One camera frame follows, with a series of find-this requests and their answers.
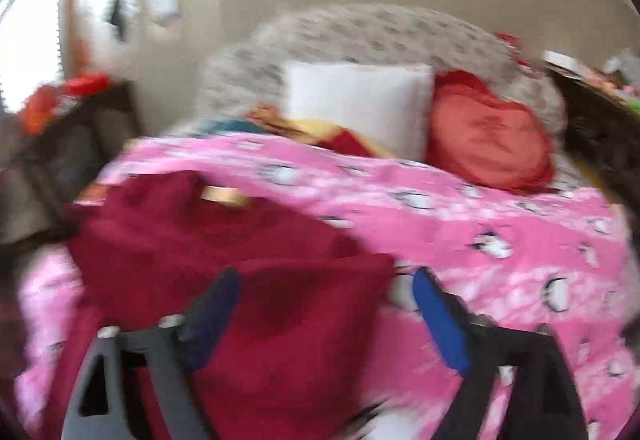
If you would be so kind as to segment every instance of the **window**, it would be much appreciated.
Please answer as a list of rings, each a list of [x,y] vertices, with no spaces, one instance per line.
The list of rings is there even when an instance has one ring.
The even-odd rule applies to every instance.
[[[0,90],[9,112],[39,84],[63,79],[59,0],[15,0],[0,20]]]

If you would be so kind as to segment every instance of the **white pillow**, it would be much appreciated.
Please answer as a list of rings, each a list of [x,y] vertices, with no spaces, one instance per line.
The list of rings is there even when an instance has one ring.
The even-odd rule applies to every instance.
[[[284,65],[288,118],[314,118],[357,131],[400,158],[424,159],[433,94],[428,65]]]

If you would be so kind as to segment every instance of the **yellow fabric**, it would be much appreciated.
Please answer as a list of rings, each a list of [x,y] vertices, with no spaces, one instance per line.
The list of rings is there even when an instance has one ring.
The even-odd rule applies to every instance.
[[[299,140],[299,142],[303,142],[304,144],[312,144],[314,142],[318,142],[319,140],[329,140],[344,129],[330,122],[325,122],[324,120],[315,120],[313,118],[294,119],[290,120],[290,123],[296,130],[301,131],[302,133],[305,133],[310,137],[309,141],[306,141],[306,139]],[[362,136],[356,131],[348,131],[355,138],[357,138],[362,146],[365,147],[373,156],[379,158],[394,158],[394,156],[386,149],[384,149],[382,146],[379,146],[375,142],[372,142],[365,136]]]

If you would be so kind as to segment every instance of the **upholstered headboard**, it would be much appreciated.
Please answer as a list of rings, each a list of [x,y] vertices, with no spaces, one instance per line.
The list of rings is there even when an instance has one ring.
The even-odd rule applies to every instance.
[[[236,116],[258,101],[279,105],[286,60],[460,68],[529,106],[551,135],[564,130],[564,103],[551,81],[520,73],[493,35],[448,14],[388,4],[319,7],[260,25],[204,63],[197,115]]]

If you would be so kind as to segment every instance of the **cushion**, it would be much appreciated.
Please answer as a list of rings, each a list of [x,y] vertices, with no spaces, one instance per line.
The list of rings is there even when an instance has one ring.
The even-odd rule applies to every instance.
[[[287,62],[288,118],[314,118],[357,131],[409,160],[424,157],[430,66]]]
[[[550,145],[531,111],[460,70],[436,80],[427,161],[510,192],[540,190],[553,177]]]

